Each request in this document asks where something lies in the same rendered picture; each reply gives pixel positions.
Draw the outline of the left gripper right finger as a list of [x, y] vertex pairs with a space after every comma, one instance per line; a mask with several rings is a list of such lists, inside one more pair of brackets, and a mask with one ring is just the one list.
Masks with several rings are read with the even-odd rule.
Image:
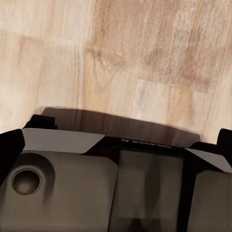
[[232, 167], [232, 130], [220, 130], [217, 138], [217, 146]]

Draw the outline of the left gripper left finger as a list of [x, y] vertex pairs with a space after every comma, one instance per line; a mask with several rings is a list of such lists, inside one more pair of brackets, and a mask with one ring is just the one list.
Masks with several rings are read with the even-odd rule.
[[21, 129], [0, 134], [0, 187], [25, 148]]

